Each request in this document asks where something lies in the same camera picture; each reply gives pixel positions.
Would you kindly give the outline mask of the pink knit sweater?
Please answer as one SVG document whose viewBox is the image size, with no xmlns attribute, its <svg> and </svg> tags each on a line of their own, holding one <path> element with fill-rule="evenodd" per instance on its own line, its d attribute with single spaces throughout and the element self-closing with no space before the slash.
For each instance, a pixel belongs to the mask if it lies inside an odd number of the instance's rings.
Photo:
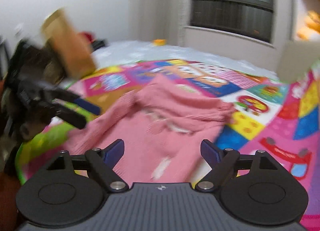
<svg viewBox="0 0 320 231">
<path fill-rule="evenodd" d="M 200 161 L 201 142 L 217 139 L 234 110 L 232 103 L 183 90 L 159 75 L 84 129 L 70 131 L 62 147 L 77 155 L 122 139 L 125 151 L 114 171 L 127 184 L 185 182 Z"/>
</svg>

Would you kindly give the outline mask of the red and black clothes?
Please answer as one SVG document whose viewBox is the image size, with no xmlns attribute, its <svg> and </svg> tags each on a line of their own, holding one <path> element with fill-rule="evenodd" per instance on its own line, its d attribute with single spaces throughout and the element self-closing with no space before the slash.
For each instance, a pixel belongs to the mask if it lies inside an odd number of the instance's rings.
<svg viewBox="0 0 320 231">
<path fill-rule="evenodd" d="M 107 40 L 97 39 L 92 32 L 83 31 L 80 32 L 80 34 L 89 41 L 93 51 L 96 51 L 100 48 L 108 47 Z"/>
</svg>

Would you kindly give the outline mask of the colourful cartoon play mat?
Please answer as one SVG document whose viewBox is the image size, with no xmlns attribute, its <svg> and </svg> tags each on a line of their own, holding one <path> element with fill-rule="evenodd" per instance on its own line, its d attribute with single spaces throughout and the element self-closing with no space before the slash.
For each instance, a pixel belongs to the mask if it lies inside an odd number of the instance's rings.
<svg viewBox="0 0 320 231">
<path fill-rule="evenodd" d="M 212 137 L 214 143 L 241 152 L 268 151 L 308 191 L 309 204 L 301 223 L 308 230 L 319 230 L 319 63 L 287 84 L 222 65 L 181 59 L 144 61 L 99 69 L 69 89 L 107 115 L 124 94 L 145 88 L 157 76 L 188 96 L 232 103 L 232 120 Z M 125 153 L 115 171 L 129 184 L 195 183 L 209 170 L 198 144 L 152 148 L 150 136 L 138 144 L 136 136 L 146 130 L 146 124 L 128 116 L 111 120 L 99 146 L 119 138 L 120 128 L 125 128 Z"/>
</svg>

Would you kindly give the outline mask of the small yellow toy block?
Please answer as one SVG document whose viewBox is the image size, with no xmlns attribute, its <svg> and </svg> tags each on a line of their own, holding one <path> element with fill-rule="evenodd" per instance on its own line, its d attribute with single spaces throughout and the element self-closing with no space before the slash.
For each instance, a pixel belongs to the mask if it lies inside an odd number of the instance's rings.
<svg viewBox="0 0 320 231">
<path fill-rule="evenodd" d="M 155 39 L 152 43 L 154 46 L 165 46 L 167 41 L 165 39 Z"/>
</svg>

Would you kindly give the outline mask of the dark framed window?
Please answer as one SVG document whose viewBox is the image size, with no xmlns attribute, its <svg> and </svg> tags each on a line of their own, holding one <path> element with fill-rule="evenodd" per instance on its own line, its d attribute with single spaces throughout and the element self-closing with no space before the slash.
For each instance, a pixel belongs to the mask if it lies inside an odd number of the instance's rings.
<svg viewBox="0 0 320 231">
<path fill-rule="evenodd" d="M 269 43 L 273 0 L 191 0 L 190 25 Z"/>
</svg>

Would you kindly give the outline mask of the yellow duck plush toy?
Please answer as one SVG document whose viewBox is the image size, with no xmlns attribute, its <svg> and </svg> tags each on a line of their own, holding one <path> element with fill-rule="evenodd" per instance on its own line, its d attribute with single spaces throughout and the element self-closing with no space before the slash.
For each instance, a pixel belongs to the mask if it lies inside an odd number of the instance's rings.
<svg viewBox="0 0 320 231">
<path fill-rule="evenodd" d="M 305 41 L 319 41 L 319 36 L 319 14 L 315 11 L 308 11 L 303 26 L 297 31 L 297 37 Z"/>
</svg>

